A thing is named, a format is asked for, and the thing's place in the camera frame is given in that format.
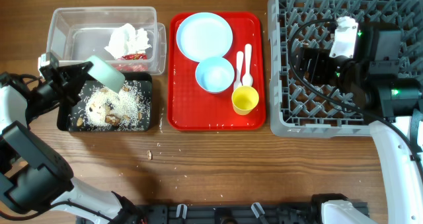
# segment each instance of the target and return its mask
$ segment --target black mount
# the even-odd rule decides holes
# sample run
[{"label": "black mount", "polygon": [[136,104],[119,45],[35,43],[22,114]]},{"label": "black mount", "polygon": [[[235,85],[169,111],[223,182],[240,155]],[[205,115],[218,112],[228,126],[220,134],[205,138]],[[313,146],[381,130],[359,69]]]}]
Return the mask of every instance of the black mount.
[{"label": "black mount", "polygon": [[[317,194],[313,195],[310,202],[287,202],[279,205],[263,205],[262,207],[265,211],[264,221],[269,224],[321,224],[321,205],[329,200],[348,199],[342,194]],[[352,202],[352,205],[362,214],[369,216],[367,203]],[[140,205],[137,208],[142,213],[145,213],[143,222],[148,224],[263,223],[263,220],[256,218],[250,205],[188,205],[186,218],[176,217],[177,207],[173,205]],[[78,218],[77,224],[93,224],[93,222]]]},{"label": "black mount", "polygon": [[91,78],[88,71],[93,66],[91,62],[84,62],[59,67],[58,59],[50,52],[41,56],[41,64],[43,66],[40,72],[46,82],[32,90],[27,98],[26,121],[28,123],[49,112],[59,103],[67,102],[75,106],[81,100],[78,94],[85,81]]}]

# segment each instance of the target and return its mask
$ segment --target plastic spoon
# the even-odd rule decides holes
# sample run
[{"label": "plastic spoon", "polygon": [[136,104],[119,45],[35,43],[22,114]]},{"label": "plastic spoon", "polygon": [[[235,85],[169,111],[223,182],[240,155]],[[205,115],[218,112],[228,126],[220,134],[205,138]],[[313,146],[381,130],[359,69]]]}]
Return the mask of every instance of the plastic spoon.
[{"label": "plastic spoon", "polygon": [[233,90],[243,86],[243,84],[241,83],[241,71],[243,70],[243,59],[244,59],[244,53],[238,52],[237,53],[237,79],[233,83]]},{"label": "plastic spoon", "polygon": [[252,76],[250,74],[251,51],[252,51],[251,44],[245,45],[245,74],[243,76],[244,86],[252,85]]}]

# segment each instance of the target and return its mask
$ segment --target crumpled napkin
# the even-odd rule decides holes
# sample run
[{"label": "crumpled napkin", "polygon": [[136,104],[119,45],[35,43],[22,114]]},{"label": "crumpled napkin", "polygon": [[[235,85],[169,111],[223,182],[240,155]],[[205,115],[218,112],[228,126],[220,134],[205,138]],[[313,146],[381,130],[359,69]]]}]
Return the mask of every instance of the crumpled napkin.
[{"label": "crumpled napkin", "polygon": [[120,28],[117,28],[111,35],[108,46],[104,49],[108,51],[114,59],[130,54],[145,53],[148,44],[147,31],[144,28],[135,30],[135,28],[127,23]]}]

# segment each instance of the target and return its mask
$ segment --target wooden table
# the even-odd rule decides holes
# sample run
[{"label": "wooden table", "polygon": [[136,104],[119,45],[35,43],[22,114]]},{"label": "wooden table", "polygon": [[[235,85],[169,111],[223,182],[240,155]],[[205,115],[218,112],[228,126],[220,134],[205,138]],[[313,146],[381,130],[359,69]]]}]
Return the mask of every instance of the wooden table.
[{"label": "wooden table", "polygon": [[[37,58],[46,50],[53,11],[90,6],[152,6],[166,27],[181,12],[250,11],[264,30],[269,81],[267,0],[0,0],[0,71],[37,75]],[[61,132],[56,128],[57,111],[38,118],[32,131],[63,155],[75,177],[136,204],[276,204],[333,192],[368,202],[371,217],[387,222],[381,167],[370,138],[276,137],[269,117],[256,131],[179,132],[166,119],[167,74],[154,77],[153,87],[153,127],[148,132]],[[153,153],[151,161],[147,150]],[[28,223],[74,220],[70,214],[49,212]]]}]

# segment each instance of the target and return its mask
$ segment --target light blue bowl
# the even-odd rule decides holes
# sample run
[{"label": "light blue bowl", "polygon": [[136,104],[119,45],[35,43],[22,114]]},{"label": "light blue bowl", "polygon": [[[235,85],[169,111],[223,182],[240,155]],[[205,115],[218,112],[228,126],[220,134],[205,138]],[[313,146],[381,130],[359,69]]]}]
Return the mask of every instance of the light blue bowl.
[{"label": "light blue bowl", "polygon": [[220,93],[231,86],[235,70],[229,61],[222,57],[211,57],[198,64],[197,84],[209,93]]}]

